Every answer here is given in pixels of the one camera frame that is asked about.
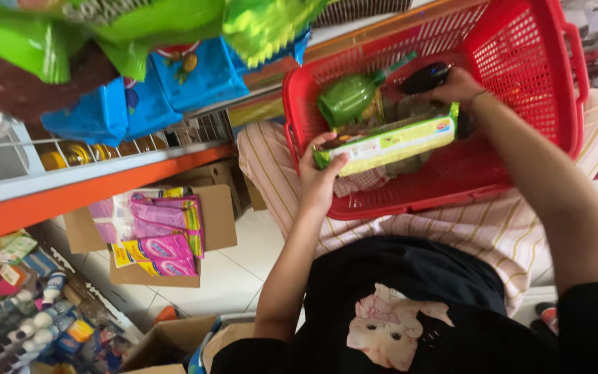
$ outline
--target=blue snack bag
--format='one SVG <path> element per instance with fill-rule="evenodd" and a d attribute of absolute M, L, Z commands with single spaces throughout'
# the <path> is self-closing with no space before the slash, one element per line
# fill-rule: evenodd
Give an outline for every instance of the blue snack bag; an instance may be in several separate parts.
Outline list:
<path fill-rule="evenodd" d="M 245 75 L 249 72 L 256 72 L 262 70 L 264 65 L 274 63 L 280 59 L 285 58 L 286 56 L 292 56 L 299 66 L 303 65 L 303 53 L 306 52 L 306 47 L 308 46 L 308 41 L 310 40 L 310 28 L 305 28 L 297 37 L 293 40 L 292 43 L 288 43 L 287 46 L 281 48 L 278 52 L 276 52 L 273 56 L 267 59 L 265 62 L 259 64 L 256 68 L 249 69 L 247 65 L 241 60 L 241 57 L 237 55 L 237 52 L 230 47 L 228 44 L 227 52 L 230 55 L 230 59 L 232 60 L 232 64 L 235 66 L 235 71 L 239 75 Z"/>
<path fill-rule="evenodd" d="M 167 101 L 151 57 L 147 57 L 144 82 L 124 78 L 124 94 L 128 111 L 124 140 L 141 138 L 183 119 L 183 115 L 174 111 Z"/>
<path fill-rule="evenodd" d="M 212 38 L 152 53 L 165 97 L 177 111 L 195 110 L 248 94 L 225 41 Z"/>
<path fill-rule="evenodd" d="M 119 77 L 40 119 L 47 131 L 63 139 L 118 146 L 128 129 L 124 79 Z"/>

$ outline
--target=pink striped pants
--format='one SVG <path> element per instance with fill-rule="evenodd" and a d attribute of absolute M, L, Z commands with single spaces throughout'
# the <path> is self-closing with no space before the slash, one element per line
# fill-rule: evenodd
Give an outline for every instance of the pink striped pants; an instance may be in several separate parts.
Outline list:
<path fill-rule="evenodd" d="M 598 90 L 591 90 L 584 112 L 585 136 L 577 164 L 593 178 L 598 171 Z M 237 142 L 241 170 L 260 190 L 287 237 L 301 193 L 282 127 L 269 122 L 249 124 Z M 416 214 L 352 221 L 326 218 L 316 257 L 361 238 L 385 234 L 428 238 L 490 264 L 505 285 L 509 315 L 516 311 L 529 288 L 529 271 L 537 253 L 548 250 L 542 223 L 518 190 L 513 189 Z"/>

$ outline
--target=basket handle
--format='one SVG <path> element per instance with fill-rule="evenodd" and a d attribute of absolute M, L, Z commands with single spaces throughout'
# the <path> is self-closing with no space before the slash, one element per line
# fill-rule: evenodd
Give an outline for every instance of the basket handle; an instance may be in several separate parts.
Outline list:
<path fill-rule="evenodd" d="M 576 102 L 581 106 L 586 103 L 589 96 L 589 79 L 587 78 L 586 56 L 583 53 L 583 45 L 578 28 L 571 23 L 562 25 L 562 30 L 569 39 L 571 46 L 571 67 L 576 70 L 576 81 L 578 82 L 579 95 Z"/>
<path fill-rule="evenodd" d="M 299 158 L 297 157 L 297 152 L 295 150 L 295 143 L 292 141 L 290 127 L 292 127 L 292 121 L 286 120 L 285 125 L 283 126 L 283 131 L 285 132 L 285 139 L 287 140 L 288 148 L 290 149 L 290 157 L 295 164 L 295 170 L 299 173 Z"/>

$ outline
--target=white wire rack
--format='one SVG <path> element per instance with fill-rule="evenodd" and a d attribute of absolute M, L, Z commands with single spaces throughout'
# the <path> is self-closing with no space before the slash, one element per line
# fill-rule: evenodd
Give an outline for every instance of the white wire rack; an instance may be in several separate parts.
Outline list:
<path fill-rule="evenodd" d="M 25 126 L 12 121 L 11 128 L 0 138 L 0 201 L 180 157 L 231 141 L 232 132 L 225 110 L 198 117 L 185 116 L 183 121 L 163 131 L 122 142 L 117 147 L 89 146 L 84 142 L 58 139 L 40 125 Z M 86 159 L 79 163 L 72 159 L 71 146 L 79 147 Z M 55 153 L 55 166 L 60 165 L 60 168 L 52 170 L 54 167 L 49 168 L 47 162 L 42 162 L 49 152 Z"/>

